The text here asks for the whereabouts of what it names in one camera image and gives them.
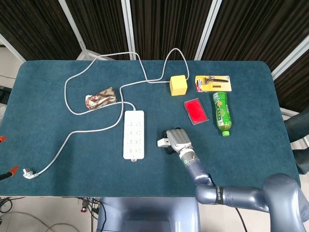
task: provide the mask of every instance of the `power strip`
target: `power strip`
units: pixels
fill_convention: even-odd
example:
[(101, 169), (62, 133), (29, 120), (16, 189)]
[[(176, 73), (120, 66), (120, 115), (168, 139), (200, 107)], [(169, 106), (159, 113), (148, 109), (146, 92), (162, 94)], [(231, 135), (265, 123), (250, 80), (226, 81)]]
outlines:
[(144, 112), (125, 111), (124, 159), (136, 161), (144, 158)]

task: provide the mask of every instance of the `dark teal tablecloth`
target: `dark teal tablecloth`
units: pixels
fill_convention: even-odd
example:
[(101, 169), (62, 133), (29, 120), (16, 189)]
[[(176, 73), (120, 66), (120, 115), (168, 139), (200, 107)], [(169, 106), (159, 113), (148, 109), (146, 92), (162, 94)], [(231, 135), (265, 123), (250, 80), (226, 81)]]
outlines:
[[(73, 135), (51, 168), (26, 180), (22, 168), (42, 170), (71, 131), (113, 124), (120, 105), (83, 116), (65, 106), (66, 79), (89, 61), (28, 61), (19, 70), (0, 135), (0, 170), (18, 165), (16, 176), (0, 182), (0, 195), (188, 197), (195, 186), (178, 155), (156, 146), (163, 130), (184, 128), (197, 155), (220, 186), (262, 187), (266, 177), (286, 173), (299, 182), (289, 139), (268, 66), (259, 61), (189, 61), (190, 79), (184, 96), (172, 97), (168, 84), (124, 88), (125, 101), (145, 112), (145, 158), (124, 160), (123, 120), (107, 131)], [(143, 61), (148, 77), (158, 78), (163, 61)], [(186, 74), (183, 61), (169, 61), (165, 79)], [(211, 93), (197, 93), (196, 75), (229, 75), (228, 104), (233, 121), (229, 137), (215, 125)], [(76, 112), (86, 110), (84, 98), (110, 86), (143, 80), (138, 61), (96, 61), (68, 84), (68, 101)], [(183, 102), (199, 97), (210, 120), (193, 126)]]

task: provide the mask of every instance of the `crumpled food wrapper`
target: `crumpled food wrapper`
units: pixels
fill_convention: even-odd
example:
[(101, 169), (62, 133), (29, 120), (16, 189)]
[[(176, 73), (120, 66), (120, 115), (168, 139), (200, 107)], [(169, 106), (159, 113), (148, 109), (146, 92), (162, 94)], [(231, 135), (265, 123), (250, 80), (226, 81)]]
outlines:
[(112, 87), (101, 91), (97, 95), (87, 95), (85, 97), (85, 104), (89, 110), (99, 109), (114, 102), (117, 102), (117, 99)]

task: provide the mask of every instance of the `yellow sponge cube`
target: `yellow sponge cube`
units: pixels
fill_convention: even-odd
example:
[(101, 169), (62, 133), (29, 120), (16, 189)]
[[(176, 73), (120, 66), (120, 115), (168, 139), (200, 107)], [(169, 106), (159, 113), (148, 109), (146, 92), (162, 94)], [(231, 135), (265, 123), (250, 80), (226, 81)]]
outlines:
[(171, 76), (169, 81), (169, 88), (172, 96), (184, 95), (188, 88), (185, 75)]

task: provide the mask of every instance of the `white power cord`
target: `white power cord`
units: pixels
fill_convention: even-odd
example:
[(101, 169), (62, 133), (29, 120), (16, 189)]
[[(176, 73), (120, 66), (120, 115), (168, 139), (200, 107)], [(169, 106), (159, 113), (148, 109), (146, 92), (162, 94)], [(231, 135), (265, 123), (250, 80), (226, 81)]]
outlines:
[(116, 55), (122, 55), (122, 54), (135, 54), (135, 55), (139, 58), (140, 66), (141, 66), (141, 69), (142, 69), (142, 71), (143, 71), (143, 73), (144, 73), (144, 76), (145, 76), (145, 80), (144, 80), (144, 81), (137, 81), (137, 82), (125, 84), (125, 85), (123, 85), (123, 86), (121, 86), (121, 87), (119, 88), (120, 97), (121, 97), (121, 102), (111, 103), (111, 104), (108, 104), (108, 105), (105, 105), (105, 106), (99, 108), (99, 109), (102, 109), (102, 108), (105, 108), (105, 107), (107, 107), (107, 106), (111, 106), (111, 105), (115, 105), (115, 104), (120, 104), (120, 103), (121, 103), (121, 111), (120, 111), (119, 118), (118, 118), (118, 120), (117, 120), (113, 125), (111, 125), (111, 126), (109, 126), (109, 127), (102, 128), (102, 129), (97, 129), (97, 130), (86, 130), (86, 131), (85, 131), (85, 130), (75, 130), (75, 131), (72, 131), (72, 132), (67, 136), (67, 138), (65, 139), (65, 141), (63, 142), (61, 148), (59, 149), (59, 151), (57, 152), (57, 154), (55, 155), (55, 157), (53, 158), (53, 160), (52, 160), (42, 171), (40, 171), (40, 172), (38, 172), (38, 173), (33, 173), (33, 171), (32, 171), (30, 168), (25, 168), (25, 169), (24, 169), (24, 178), (26, 178), (26, 179), (33, 179), (33, 178), (38, 177), (39, 175), (41, 175), (43, 172), (45, 172), (45, 171), (55, 162), (55, 160), (58, 158), (58, 156), (60, 155), (60, 153), (61, 153), (63, 147), (65, 146), (65, 144), (67, 143), (67, 141), (68, 141), (68, 139), (71, 137), (71, 135), (76, 134), (76, 133), (90, 133), (90, 132), (105, 131), (105, 130), (108, 130), (108, 129), (110, 129), (110, 128), (113, 128), (113, 127), (117, 126), (117, 124), (120, 122), (120, 120), (121, 120), (121, 118), (122, 118), (122, 115), (123, 115), (124, 103), (125, 103), (125, 104), (130, 104), (130, 105), (133, 107), (133, 110), (135, 110), (135, 107), (134, 107), (134, 105), (133, 105), (132, 103), (129, 103), (129, 102), (124, 101), (123, 95), (122, 95), (122, 88), (127, 87), (127, 86), (131, 86), (131, 85), (135, 85), (135, 84), (144, 83), (144, 82), (148, 82), (149, 84), (169, 83), (169, 81), (160, 81), (160, 80), (161, 80), (161, 79), (163, 78), (163, 76), (164, 76), (164, 71), (165, 71), (166, 63), (167, 63), (167, 61), (168, 61), (168, 58), (169, 58), (170, 54), (171, 54), (173, 51), (178, 51), (178, 52), (181, 54), (181, 56), (182, 56), (182, 58), (183, 58), (183, 60), (184, 60), (185, 66), (186, 66), (186, 68), (187, 68), (187, 78), (186, 78), (186, 80), (188, 80), (188, 79), (189, 79), (189, 75), (190, 75), (190, 74), (189, 74), (188, 64), (187, 64), (187, 61), (186, 61), (186, 59), (185, 59), (183, 53), (182, 53), (181, 50), (179, 50), (178, 48), (173, 48), (173, 49), (168, 53), (168, 55), (166, 56), (165, 61), (164, 61), (164, 65), (163, 65), (163, 69), (162, 69), (161, 77), (158, 78), (158, 79), (149, 80), (149, 79), (147, 78), (147, 74), (146, 74), (146, 71), (145, 71), (145, 69), (144, 69), (144, 66), (143, 66), (143, 64), (142, 64), (142, 62), (141, 62), (140, 56), (139, 56), (136, 52), (120, 52), (120, 53), (112, 53), (112, 54), (106, 54), (106, 55), (97, 56), (97, 57), (88, 65), (87, 68), (85, 68), (85, 69), (84, 69), (83, 71), (81, 71), (80, 73), (78, 73), (78, 74), (76, 74), (76, 75), (71, 76), (70, 78), (68, 78), (68, 79), (66, 80), (65, 84), (64, 84), (64, 101), (65, 101), (65, 103), (66, 103), (66, 106), (67, 106), (68, 110), (69, 110), (72, 114), (74, 114), (74, 115), (84, 115), (84, 114), (88, 114), (88, 113), (90, 113), (90, 112), (92, 112), (92, 111), (94, 111), (94, 110), (98, 110), (98, 109), (88, 110), (88, 111), (85, 111), (85, 112), (82, 112), (82, 113), (76, 113), (76, 112), (74, 112), (74, 111), (70, 108), (70, 106), (69, 106), (69, 104), (68, 104), (68, 101), (67, 101), (67, 84), (68, 84), (68, 82), (69, 82), (71, 79), (73, 79), (73, 78), (75, 78), (75, 77), (77, 77), (77, 76), (83, 74), (84, 72), (86, 72), (86, 71), (92, 66), (92, 64), (96, 61), (97, 58), (99, 58), (99, 57), (116, 56)]

